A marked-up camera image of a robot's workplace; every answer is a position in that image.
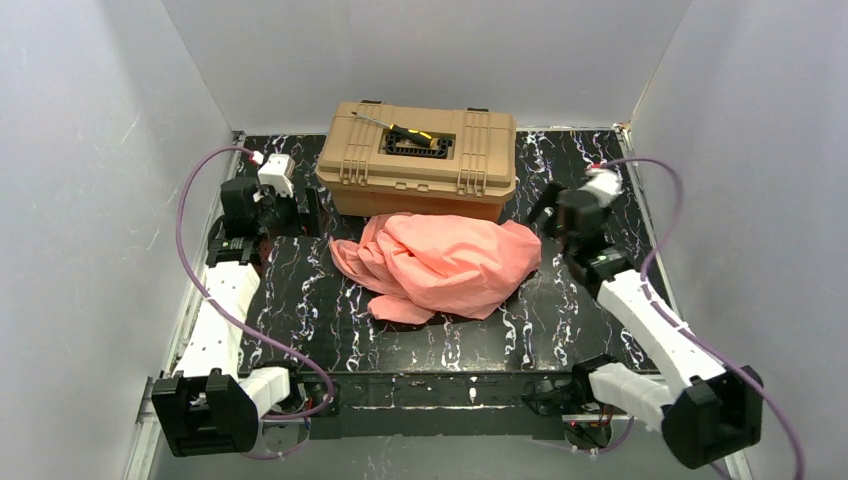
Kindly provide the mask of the pink jacket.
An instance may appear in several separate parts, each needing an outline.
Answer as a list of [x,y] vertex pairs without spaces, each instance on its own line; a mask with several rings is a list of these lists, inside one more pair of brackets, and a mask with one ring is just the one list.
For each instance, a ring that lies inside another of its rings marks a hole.
[[377,320],[422,325],[436,313],[483,320],[536,271],[540,239],[528,227],[457,215],[369,219],[360,240],[333,239],[335,266],[375,293]]

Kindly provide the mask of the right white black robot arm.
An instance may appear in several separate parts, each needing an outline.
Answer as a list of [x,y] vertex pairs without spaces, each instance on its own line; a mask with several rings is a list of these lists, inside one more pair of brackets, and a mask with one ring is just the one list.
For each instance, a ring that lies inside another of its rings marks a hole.
[[540,416],[592,404],[623,410],[659,431],[689,469],[757,444],[763,416],[759,375],[749,366],[735,372],[698,346],[627,253],[607,240],[606,220],[616,195],[614,187],[569,190],[550,183],[527,220],[544,220],[542,230],[560,241],[572,279],[635,337],[664,380],[650,380],[601,354],[574,365],[568,381],[527,384],[524,403]]

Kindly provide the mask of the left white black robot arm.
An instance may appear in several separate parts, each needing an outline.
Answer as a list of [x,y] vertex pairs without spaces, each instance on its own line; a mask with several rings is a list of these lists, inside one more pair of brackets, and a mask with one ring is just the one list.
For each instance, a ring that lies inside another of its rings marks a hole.
[[206,241],[203,296],[182,357],[156,380],[151,400],[176,457],[240,453],[271,459],[260,441],[273,420],[308,423],[336,411],[337,387],[327,374],[307,382],[294,361],[271,362],[239,375],[239,352],[250,303],[259,290],[267,253],[277,236],[316,237],[327,212],[316,189],[297,196],[251,177],[220,187],[221,214]]

